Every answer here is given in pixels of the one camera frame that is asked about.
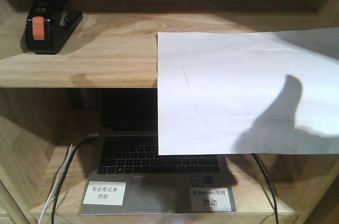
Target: white paper sheet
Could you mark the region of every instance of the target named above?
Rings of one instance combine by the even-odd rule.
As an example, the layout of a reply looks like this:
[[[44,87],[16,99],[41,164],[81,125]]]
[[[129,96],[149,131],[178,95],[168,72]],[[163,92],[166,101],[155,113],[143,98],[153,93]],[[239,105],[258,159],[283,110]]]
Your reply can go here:
[[[159,153],[339,153],[339,28],[158,34]]]

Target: wooden shelf board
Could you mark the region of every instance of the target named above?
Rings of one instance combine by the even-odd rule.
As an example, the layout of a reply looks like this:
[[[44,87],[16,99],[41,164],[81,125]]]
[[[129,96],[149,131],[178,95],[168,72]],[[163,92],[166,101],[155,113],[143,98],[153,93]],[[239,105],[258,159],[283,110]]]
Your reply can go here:
[[[74,9],[82,10],[84,18],[57,55],[27,51],[27,12],[17,12],[0,26],[0,86],[156,87],[159,31],[231,33],[328,26],[298,0],[217,1],[74,0]]]
[[[52,156],[50,164],[47,168],[43,184],[37,196],[37,201],[31,213],[38,216],[43,207],[43,200],[47,198],[47,194],[51,188],[53,177],[56,170],[61,164],[67,147],[58,146]],[[59,216],[77,216],[81,205],[82,196],[84,194],[87,175],[91,170],[91,158],[95,150],[95,145],[84,145],[80,152],[75,156],[70,166],[69,173],[66,177],[63,189],[61,191],[58,207]],[[247,163],[248,170],[244,171],[238,167],[233,161]],[[270,216],[273,214],[266,195],[264,193],[265,181],[260,178],[260,170],[256,163],[249,155],[233,155],[227,157],[227,163],[230,171],[237,180],[237,184],[233,187],[235,201],[237,205],[236,216]],[[279,194],[289,195],[289,202],[286,203],[286,197],[280,199],[278,197],[279,214],[281,216],[290,216],[296,218],[302,214],[298,198],[293,183],[277,182],[275,187]],[[51,206],[47,209],[47,215],[51,213]]]

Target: wooden shelf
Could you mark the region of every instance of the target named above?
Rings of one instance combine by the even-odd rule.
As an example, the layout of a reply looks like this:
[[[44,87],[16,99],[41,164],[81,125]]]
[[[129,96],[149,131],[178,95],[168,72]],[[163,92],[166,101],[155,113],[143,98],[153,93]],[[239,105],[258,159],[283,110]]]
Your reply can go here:
[[[38,205],[34,209],[32,209],[31,213],[39,217],[39,214],[43,207],[43,199],[47,198],[48,192],[50,190],[50,186],[53,181],[53,177],[55,175],[56,170],[58,169],[60,163],[64,159],[67,147],[66,146],[58,146],[52,156],[51,162],[47,168],[46,175],[43,179],[42,186],[40,186],[40,190],[37,196],[36,204]],[[62,193],[60,194],[60,205],[57,211],[57,219],[67,220],[71,223],[81,223],[84,221],[85,223],[89,223],[89,220],[94,220],[95,218],[100,218],[100,222],[104,223],[107,221],[119,221],[119,223],[130,223],[131,220],[151,220],[158,219],[157,215],[146,215],[146,216],[78,216],[79,208],[81,205],[82,197],[85,191],[87,174],[92,170],[91,169],[91,158],[89,156],[93,156],[95,151],[95,145],[84,146],[80,152],[73,159],[73,163],[70,166],[68,176],[63,185]],[[276,158],[279,156],[266,156],[274,162]],[[234,216],[248,216],[254,219],[258,218],[258,220],[264,220],[265,218],[270,218],[269,216],[273,215],[272,207],[270,206],[267,195],[270,195],[270,192],[266,189],[266,183],[264,179],[261,178],[261,172],[257,167],[254,160],[250,155],[233,155],[227,157],[228,167],[234,175],[237,184],[233,186],[237,212],[231,214]],[[246,163],[246,170],[243,170],[237,164]],[[275,187],[278,191],[278,194],[282,195],[281,198],[278,197],[278,205],[279,205],[279,213],[282,221],[291,221],[293,222],[297,216],[303,213],[303,210],[300,208],[301,204],[298,202],[299,198],[295,195],[297,194],[296,188],[292,183],[291,177],[289,177],[289,173],[286,172],[284,177],[280,177],[281,181],[275,183]],[[50,218],[51,207],[47,210],[46,218]],[[211,218],[211,214],[199,214],[201,221],[203,223],[207,223],[207,220]],[[163,218],[164,223],[169,221],[169,219],[186,219],[187,221],[192,221],[196,218],[196,216],[192,216],[191,214],[176,214],[176,215],[164,215]]]
[[[28,10],[22,6],[31,0],[0,0],[0,180],[12,198],[11,204],[2,205],[8,213],[0,207],[0,223],[36,223],[66,146],[98,132],[98,114],[69,115],[65,88],[156,87],[159,31],[234,33],[332,27],[339,25],[338,2],[73,0],[73,9],[84,13],[73,35],[59,54],[35,55],[24,44]],[[80,217],[94,148],[84,146],[76,155],[60,196],[56,223],[274,223],[266,184],[248,155],[227,156],[237,181],[234,214]],[[281,223],[304,223],[339,173],[339,155],[262,158],[278,191]],[[327,215],[335,219],[335,214]]]
[[[84,18],[57,55],[27,52],[27,12],[14,13],[0,27],[1,87],[156,87],[159,31],[229,33],[328,26],[300,0],[73,3]]]

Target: keyboard key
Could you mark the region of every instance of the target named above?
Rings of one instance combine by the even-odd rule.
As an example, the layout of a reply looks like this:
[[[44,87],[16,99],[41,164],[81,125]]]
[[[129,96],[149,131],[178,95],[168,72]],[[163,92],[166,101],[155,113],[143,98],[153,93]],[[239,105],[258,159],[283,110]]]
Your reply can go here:
[[[124,173],[125,174],[130,174],[133,171],[133,167],[125,167]]]
[[[182,165],[189,165],[190,164],[190,159],[182,159]]]
[[[181,166],[181,159],[174,159],[174,165],[175,166]]]
[[[114,174],[115,173],[115,167],[108,167],[107,173],[108,174]]]
[[[165,159],[157,159],[159,166],[165,166]]]
[[[124,167],[117,167],[117,174],[122,174],[123,173],[123,170],[124,170]]]
[[[203,172],[204,173],[211,173],[212,172],[211,166],[203,166]]]
[[[199,165],[218,165],[218,159],[198,159]]]
[[[129,159],[130,153],[122,153],[123,159]]]
[[[140,166],[133,167],[133,173],[177,173],[176,166]]]
[[[143,160],[141,161],[141,165],[142,165],[142,166],[149,166],[149,159],[143,159]]]
[[[196,166],[198,164],[198,159],[191,159],[191,165]]]
[[[133,166],[133,160],[132,159],[127,159],[125,165],[126,166]]]
[[[174,165],[174,160],[173,159],[166,159],[165,164],[166,164],[166,166],[173,166]]]
[[[203,173],[203,168],[202,168],[202,166],[195,166],[195,172],[196,172],[196,173]]]
[[[149,164],[150,164],[151,166],[156,166],[156,165],[158,165],[158,160],[157,160],[157,159],[150,159]]]
[[[219,173],[220,172],[219,166],[212,166],[212,172],[213,173]]]
[[[118,159],[118,166],[124,166],[125,165],[125,160],[124,159]]]
[[[141,166],[141,159],[135,159],[135,160],[133,161],[133,165],[134,165],[134,166]]]
[[[186,172],[187,173],[194,173],[194,166],[186,166]]]
[[[146,158],[146,153],[138,153],[138,158],[139,159],[145,159]]]
[[[178,172],[179,173],[185,173],[186,172],[185,166],[178,166]]]
[[[137,159],[138,153],[131,153],[131,159]]]
[[[98,174],[106,174],[107,173],[107,168],[108,167],[99,167],[97,173]]]
[[[154,153],[152,153],[152,152],[146,153],[146,158],[147,159],[153,159],[154,158]]]

